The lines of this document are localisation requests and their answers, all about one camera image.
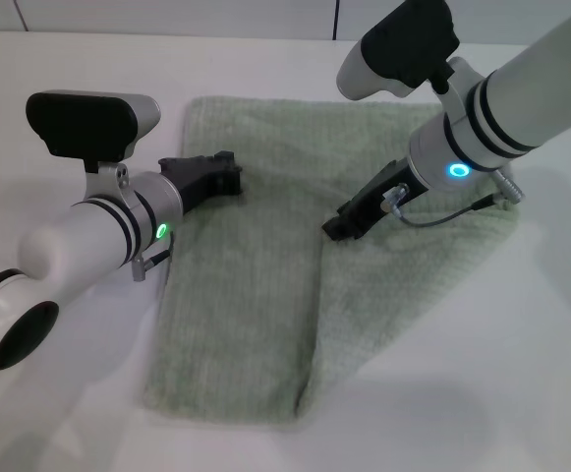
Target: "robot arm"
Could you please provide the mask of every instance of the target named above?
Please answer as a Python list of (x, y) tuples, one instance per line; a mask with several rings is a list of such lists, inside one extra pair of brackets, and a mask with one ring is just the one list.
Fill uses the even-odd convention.
[(499, 169), (571, 128), (571, 18), (487, 78), (461, 58), (447, 62), (458, 45), (444, 0), (407, 0), (347, 56), (337, 77), (347, 98), (404, 97), (429, 81), (444, 111), (324, 224), (332, 239), (358, 239), (388, 212), (404, 219), (400, 206), (427, 190), (461, 190), (487, 176), (500, 196), (458, 214), (499, 197), (517, 204), (523, 194)]
[(239, 195), (232, 152), (165, 158), (161, 172), (131, 178), (122, 162), (160, 118), (145, 95), (54, 90), (28, 100), (29, 123), (57, 156), (84, 162), (86, 196), (19, 246), (17, 268), (0, 267), (0, 370), (22, 361), (59, 312), (127, 263), (135, 281), (170, 256), (142, 253), (208, 198)]

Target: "folded towel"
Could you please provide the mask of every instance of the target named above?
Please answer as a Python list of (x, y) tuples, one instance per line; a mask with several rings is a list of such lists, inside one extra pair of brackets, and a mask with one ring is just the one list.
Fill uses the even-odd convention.
[[(496, 206), (413, 229), (388, 216), (335, 243), (321, 224), (439, 111), (433, 105), (205, 97), (189, 107), (183, 156), (232, 150), (244, 195), (187, 215), (158, 317), (145, 404), (209, 422), (284, 423), (354, 374), (514, 230)], [(493, 191), (429, 192), (404, 206), (429, 221)]]

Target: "white table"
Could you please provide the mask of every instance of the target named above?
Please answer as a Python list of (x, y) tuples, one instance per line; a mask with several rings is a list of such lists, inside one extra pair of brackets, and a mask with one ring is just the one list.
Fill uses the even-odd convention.
[[(0, 32), (0, 258), (12, 265), (27, 228), (84, 194), (82, 165), (29, 127), (32, 93), (151, 95), (161, 122), (128, 162), (155, 168), (178, 155), (196, 96), (343, 100), (334, 80), (351, 44)], [(486, 74), (520, 50), (459, 52)], [(433, 100), (423, 87), (407, 101)], [(161, 279), (135, 284), (124, 267), (0, 373), (0, 472), (571, 472), (571, 131), (515, 165), (528, 195), (516, 234), (300, 427), (143, 410)]]

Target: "blue led light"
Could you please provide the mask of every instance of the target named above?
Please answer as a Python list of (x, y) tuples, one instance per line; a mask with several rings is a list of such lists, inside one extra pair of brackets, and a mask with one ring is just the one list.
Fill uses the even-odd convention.
[(463, 179), (471, 173), (471, 167), (466, 164), (449, 165), (449, 175), (456, 179)]

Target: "cable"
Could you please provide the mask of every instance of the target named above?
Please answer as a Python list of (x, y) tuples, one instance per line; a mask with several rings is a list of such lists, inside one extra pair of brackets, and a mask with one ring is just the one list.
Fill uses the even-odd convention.
[(147, 261), (145, 261), (144, 263), (145, 271), (151, 270), (156, 266), (158, 266), (163, 261), (165, 261), (166, 259), (171, 258), (172, 253), (174, 251), (174, 240), (175, 240), (174, 238), (175, 238), (174, 232), (172, 231), (169, 233), (169, 248), (165, 249), (164, 251), (161, 251), (158, 254), (155, 254)]
[(408, 226), (412, 226), (413, 228), (431, 228), (432, 226), (437, 226), (438, 224), (442, 224), (442, 223), (446, 223), (447, 221), (451, 221), (452, 219), (457, 218), (461, 214), (464, 214), (467, 211), (471, 211), (471, 209), (472, 208), (470, 206), (467, 206), (466, 208), (462, 208), (461, 210), (456, 211), (453, 214), (449, 214), (448, 216), (445, 216), (442, 219), (439, 219), (437, 221), (430, 221), (428, 223), (415, 223), (414, 221), (410, 221), (405, 216), (403, 216), (403, 214), (400, 212), (400, 210), (399, 210), (398, 214), (396, 214), (396, 217), (399, 218), (401, 221), (403, 221)]
[(468, 211), (477, 211), (479, 209), (484, 209), (484, 208), (488, 208), (488, 207), (492, 207), (493, 205), (495, 205), (497, 203), (497, 198), (499, 197), (499, 194), (490, 194), (487, 195), (485, 197), (483, 197), (482, 199), (477, 200), (476, 202), (473, 202), (470, 206), (467, 206), (466, 208), (462, 208), (459, 211), (456, 211), (455, 213), (449, 214), (448, 216), (445, 216), (444, 218), (438, 219), (436, 221), (429, 221), (427, 223), (416, 223), (414, 221), (410, 221), (409, 219), (407, 219), (403, 213), (401, 212), (401, 209), (395, 205), (392, 208), (392, 214), (394, 214), (397, 218), (399, 218), (403, 223), (407, 224), (408, 226), (412, 226), (413, 228), (431, 228), (433, 226), (437, 226), (438, 224), (442, 224), (442, 223), (446, 223), (448, 221), (451, 221), (452, 219), (457, 218), (458, 216), (468, 212)]

